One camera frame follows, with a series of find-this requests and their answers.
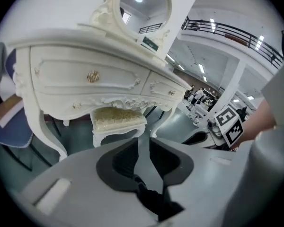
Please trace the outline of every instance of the gold drawer knob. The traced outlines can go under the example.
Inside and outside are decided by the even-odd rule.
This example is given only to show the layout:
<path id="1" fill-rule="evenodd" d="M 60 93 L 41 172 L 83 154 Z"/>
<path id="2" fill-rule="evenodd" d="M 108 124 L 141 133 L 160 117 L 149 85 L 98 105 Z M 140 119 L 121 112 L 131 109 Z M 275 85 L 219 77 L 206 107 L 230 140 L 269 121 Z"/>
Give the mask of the gold drawer knob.
<path id="1" fill-rule="evenodd" d="M 87 80 L 90 83 L 94 83 L 96 81 L 99 80 L 99 72 L 97 72 L 96 70 L 90 71 L 87 75 Z"/>

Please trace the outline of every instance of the upholstered stool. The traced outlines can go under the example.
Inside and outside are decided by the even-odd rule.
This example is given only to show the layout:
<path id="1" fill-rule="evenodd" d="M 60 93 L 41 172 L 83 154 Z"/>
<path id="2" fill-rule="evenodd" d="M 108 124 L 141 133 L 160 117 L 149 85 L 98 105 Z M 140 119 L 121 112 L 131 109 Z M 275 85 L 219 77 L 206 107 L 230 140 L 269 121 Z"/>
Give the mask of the upholstered stool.
<path id="1" fill-rule="evenodd" d="M 133 136 L 139 137 L 144 133 L 147 123 L 144 115 L 138 111 L 105 107 L 94 110 L 90 114 L 94 126 L 94 147 L 99 147 L 101 141 L 108 135 L 124 134 L 138 130 Z"/>

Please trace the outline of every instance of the chair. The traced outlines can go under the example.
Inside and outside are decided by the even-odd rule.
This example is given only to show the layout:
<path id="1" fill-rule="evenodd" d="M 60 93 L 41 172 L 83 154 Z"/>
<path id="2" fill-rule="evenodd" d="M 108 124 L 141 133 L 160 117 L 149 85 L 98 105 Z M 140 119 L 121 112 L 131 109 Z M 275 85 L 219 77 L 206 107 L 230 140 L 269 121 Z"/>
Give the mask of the chair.
<path id="1" fill-rule="evenodd" d="M 9 75 L 9 77 L 11 79 L 13 79 L 15 63 L 16 63 L 16 49 L 14 49 L 9 54 L 9 56 L 7 57 L 6 62 L 5 62 L 5 70 L 6 70 L 7 74 Z M 51 119 L 51 121 L 53 123 L 53 127 L 54 127 L 56 133 L 61 137 L 61 133 L 60 133 L 58 127 L 57 127 L 57 124 L 56 124 L 54 118 L 52 116 L 50 116 L 50 119 Z"/>
<path id="2" fill-rule="evenodd" d="M 94 147 L 101 146 L 101 141 L 108 135 L 138 130 L 132 138 L 139 137 L 144 133 L 147 123 L 143 114 L 138 111 L 114 107 L 96 109 L 90 114 L 90 118 L 94 127 Z"/>
<path id="3" fill-rule="evenodd" d="M 11 53 L 9 55 L 7 61 L 12 61 L 12 57 L 15 56 L 15 53 Z M 0 97 L 0 107 L 6 106 L 6 103 L 2 101 Z M 12 148 L 27 148 L 30 146 L 32 151 L 38 156 L 40 160 L 46 163 L 48 166 L 52 166 L 38 151 L 37 149 L 31 144 L 33 138 L 33 133 L 28 126 L 27 118 L 25 116 L 24 109 L 20 109 L 12 118 L 7 122 L 4 127 L 0 126 L 0 144 L 6 150 L 6 152 L 16 160 L 20 165 L 22 165 L 25 169 L 32 171 L 31 167 L 25 165 L 19 158 L 11 151 L 9 147 Z"/>

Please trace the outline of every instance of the railing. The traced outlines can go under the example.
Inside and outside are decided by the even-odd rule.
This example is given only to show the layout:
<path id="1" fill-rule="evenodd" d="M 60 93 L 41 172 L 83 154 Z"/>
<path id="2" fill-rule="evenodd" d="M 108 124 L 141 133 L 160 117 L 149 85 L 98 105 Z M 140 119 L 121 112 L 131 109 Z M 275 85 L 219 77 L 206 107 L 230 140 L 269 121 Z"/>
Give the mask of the railing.
<path id="1" fill-rule="evenodd" d="M 276 49 L 264 41 L 261 41 L 262 43 L 260 48 L 257 50 L 256 45 L 259 41 L 259 38 L 239 28 L 216 22 L 212 23 L 204 20 L 191 20 L 188 17 L 186 17 L 181 28 L 182 30 L 202 31 L 212 33 L 214 35 L 224 36 L 225 38 L 238 42 L 259 53 L 277 69 L 279 69 L 282 65 L 283 56 L 280 55 Z"/>
<path id="2" fill-rule="evenodd" d="M 139 34 L 154 32 L 154 31 L 158 30 L 161 27 L 162 24 L 163 23 L 155 24 L 155 25 L 149 25 L 149 26 L 140 28 Z"/>

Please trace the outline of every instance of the green sign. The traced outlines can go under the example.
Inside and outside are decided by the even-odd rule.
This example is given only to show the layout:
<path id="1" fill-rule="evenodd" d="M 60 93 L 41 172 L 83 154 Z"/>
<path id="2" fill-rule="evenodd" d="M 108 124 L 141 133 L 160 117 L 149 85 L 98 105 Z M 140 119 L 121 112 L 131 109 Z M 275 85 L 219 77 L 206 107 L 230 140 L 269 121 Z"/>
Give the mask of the green sign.
<path id="1" fill-rule="evenodd" d="M 143 39 L 143 43 L 148 45 L 150 48 L 152 48 L 153 50 L 157 51 L 158 50 L 158 46 L 153 42 L 151 41 L 149 38 L 147 37 L 144 37 Z"/>

